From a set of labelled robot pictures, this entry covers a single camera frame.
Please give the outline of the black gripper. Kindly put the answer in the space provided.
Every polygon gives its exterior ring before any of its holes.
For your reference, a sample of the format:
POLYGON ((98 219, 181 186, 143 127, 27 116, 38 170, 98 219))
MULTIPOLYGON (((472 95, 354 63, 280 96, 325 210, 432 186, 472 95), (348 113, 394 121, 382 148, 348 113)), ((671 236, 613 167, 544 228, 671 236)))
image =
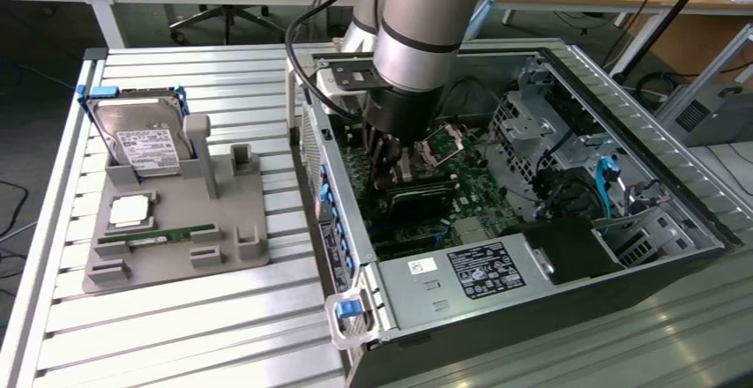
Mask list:
POLYGON ((378 140, 412 147, 430 127, 442 87, 410 92, 396 87, 372 89, 365 107, 364 141, 374 148, 378 140))

